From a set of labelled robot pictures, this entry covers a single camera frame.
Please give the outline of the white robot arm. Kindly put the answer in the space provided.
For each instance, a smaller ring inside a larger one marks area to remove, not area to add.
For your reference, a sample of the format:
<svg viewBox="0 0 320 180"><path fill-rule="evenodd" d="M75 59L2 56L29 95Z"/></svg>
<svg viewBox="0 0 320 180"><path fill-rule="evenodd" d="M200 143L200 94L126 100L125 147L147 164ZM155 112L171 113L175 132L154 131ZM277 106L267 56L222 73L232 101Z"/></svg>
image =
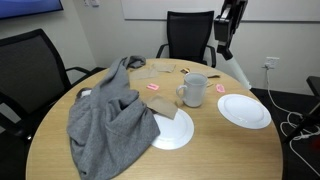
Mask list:
<svg viewBox="0 0 320 180"><path fill-rule="evenodd" d="M214 19L214 35L217 53L223 56L241 85L250 90L251 84L230 49L247 4L248 0L224 0L221 13Z"/></svg>

